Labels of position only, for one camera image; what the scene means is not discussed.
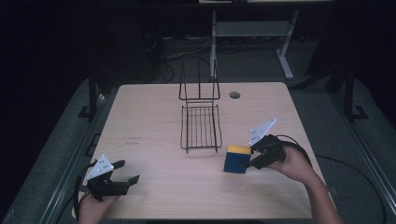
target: wire shelf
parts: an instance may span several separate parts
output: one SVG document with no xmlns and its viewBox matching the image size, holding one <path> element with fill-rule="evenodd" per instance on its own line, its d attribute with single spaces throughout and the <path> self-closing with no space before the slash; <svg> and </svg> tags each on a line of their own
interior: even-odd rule
<svg viewBox="0 0 396 224">
<path fill-rule="evenodd" d="M 180 87 L 178 98 L 185 102 L 181 109 L 181 148 L 218 148 L 222 145 L 221 129 L 219 122 L 219 106 L 215 100 L 220 98 L 219 80 L 211 78 L 210 89 L 203 89 L 201 85 L 200 64 L 198 62 L 198 81 L 186 84 L 184 63 L 181 65 Z"/>
</svg>

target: human arm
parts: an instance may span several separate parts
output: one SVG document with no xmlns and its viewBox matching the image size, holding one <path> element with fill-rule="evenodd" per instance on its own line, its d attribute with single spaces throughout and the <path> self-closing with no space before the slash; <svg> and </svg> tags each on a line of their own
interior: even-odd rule
<svg viewBox="0 0 396 224">
<path fill-rule="evenodd" d="M 286 159 L 284 161 L 274 162 L 267 167 L 304 184 L 315 223 L 343 223 L 332 203 L 325 184 L 308 162 L 306 162 L 303 154 L 293 147 L 284 147 L 284 151 L 286 153 Z"/>
<path fill-rule="evenodd" d="M 106 196 L 100 202 L 94 199 L 90 193 L 82 196 L 83 199 L 79 205 L 78 224 L 98 224 L 105 217 L 107 210 L 119 197 Z"/>
</svg>

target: black wire rack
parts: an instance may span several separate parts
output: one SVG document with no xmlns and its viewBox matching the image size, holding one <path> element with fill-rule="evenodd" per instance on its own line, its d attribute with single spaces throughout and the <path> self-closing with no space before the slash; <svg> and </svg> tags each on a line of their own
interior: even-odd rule
<svg viewBox="0 0 396 224">
<path fill-rule="evenodd" d="M 196 148 L 218 148 L 222 145 L 219 122 L 219 106 L 215 101 L 220 98 L 217 73 L 209 79 L 209 89 L 203 88 L 200 64 L 198 61 L 197 80 L 187 84 L 184 63 L 181 63 L 181 76 L 178 98 L 185 102 L 181 109 L 180 145 L 186 152 Z"/>
</svg>

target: human hand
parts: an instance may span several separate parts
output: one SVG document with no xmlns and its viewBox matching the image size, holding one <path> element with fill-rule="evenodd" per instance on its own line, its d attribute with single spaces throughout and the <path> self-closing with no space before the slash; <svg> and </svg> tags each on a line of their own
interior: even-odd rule
<svg viewBox="0 0 396 224">
<path fill-rule="evenodd" d="M 98 224 L 104 217 L 107 210 L 120 196 L 106 196 L 100 202 L 92 197 L 88 192 L 82 196 L 79 204 L 79 224 Z"/>
<path fill-rule="evenodd" d="M 283 150 L 285 151 L 286 159 L 284 161 L 274 162 L 268 165 L 268 168 L 274 169 L 304 185 L 308 185 L 311 181 L 318 179 L 318 175 L 305 160 L 301 152 L 289 146 L 284 146 Z"/>
</svg>

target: gray floor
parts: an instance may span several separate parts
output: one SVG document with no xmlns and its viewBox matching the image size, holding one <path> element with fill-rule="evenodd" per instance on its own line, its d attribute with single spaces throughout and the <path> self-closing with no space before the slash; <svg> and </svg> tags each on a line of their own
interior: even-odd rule
<svg viewBox="0 0 396 224">
<path fill-rule="evenodd" d="M 276 58 L 275 49 L 282 39 L 276 41 L 249 40 L 233 45 L 238 52 L 223 51 L 218 56 L 220 82 L 280 81 L 293 86 L 307 79 L 304 75 L 309 65 L 315 42 L 294 41 L 287 54 L 294 80 L 286 80 Z M 168 54 L 174 55 L 200 43 L 168 40 Z M 183 60 L 169 61 L 175 73 L 164 67 L 153 83 L 165 79 L 178 82 L 181 62 L 188 73 L 197 73 L 197 61 L 201 61 L 201 72 L 207 74 L 208 52 L 189 55 Z M 312 148 L 317 155 L 347 162 L 358 168 L 373 182 L 368 163 L 365 161 L 361 143 L 356 141 L 354 130 L 365 140 L 387 175 L 392 186 L 396 186 L 396 138 L 395 130 L 375 106 L 370 93 L 358 81 L 355 82 L 354 104 L 361 105 L 369 119 L 350 123 L 342 111 L 342 91 L 329 94 L 324 90 L 327 78 L 316 82 L 302 91 L 290 91 L 291 97 L 304 125 Z M 99 101 L 99 113 L 93 122 L 78 118 L 80 109 L 88 104 L 88 83 L 83 82 L 64 111 L 57 126 L 49 137 L 42 153 L 26 179 L 19 195 L 4 223 L 76 223 L 71 216 L 72 204 L 67 200 L 72 195 L 73 185 L 79 170 L 89 163 L 92 139 L 105 125 L 117 89 Z M 381 204 L 369 183 L 356 171 L 339 162 L 318 158 L 334 202 L 345 223 L 381 223 Z M 388 215 L 387 223 L 396 223 L 396 216 L 381 196 Z M 145 223 L 145 220 L 105 220 L 103 223 Z M 311 220 L 264 220 L 264 223 L 312 223 Z"/>
</svg>

